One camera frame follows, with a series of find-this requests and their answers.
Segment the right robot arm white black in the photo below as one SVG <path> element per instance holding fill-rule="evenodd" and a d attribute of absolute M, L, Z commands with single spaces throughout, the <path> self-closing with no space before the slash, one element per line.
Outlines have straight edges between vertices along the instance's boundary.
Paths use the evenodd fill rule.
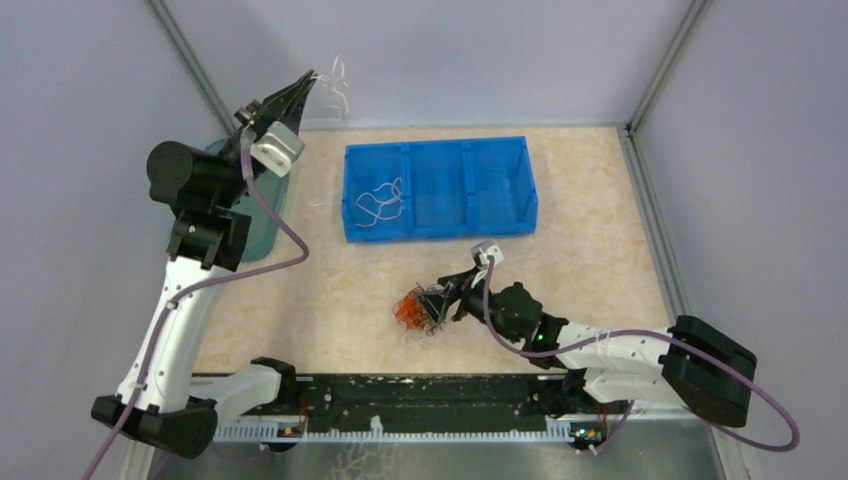
<path fill-rule="evenodd" d="M 413 294 L 414 318 L 437 326 L 472 316 L 491 325 L 520 344 L 531 364 L 569 371 L 563 398 L 576 412 L 638 400 L 684 406 L 725 427 L 746 425 L 751 390 L 743 382 L 753 379 L 757 358 L 700 318 L 680 315 L 643 335 L 609 332 L 545 312 L 520 282 L 494 293 L 484 279 L 477 268 L 439 278 Z"/>

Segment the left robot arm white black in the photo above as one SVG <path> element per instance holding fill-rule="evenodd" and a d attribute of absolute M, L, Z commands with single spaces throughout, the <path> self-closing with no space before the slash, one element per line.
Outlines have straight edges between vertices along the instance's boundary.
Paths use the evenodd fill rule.
<path fill-rule="evenodd" d="M 165 277 L 145 339 L 124 380 L 93 402 L 112 436 L 185 459 L 201 455 L 217 427 L 267 406 L 292 411 L 300 399 L 293 365 L 268 357 L 195 387 L 194 365 L 225 287 L 245 278 L 240 264 L 251 218 L 235 211 L 260 198 L 264 173 L 286 176 L 304 150 L 299 129 L 317 82 L 298 80 L 238 110 L 238 128 L 215 153 L 177 142 L 156 145 L 146 163 L 150 198 L 174 214 Z"/>

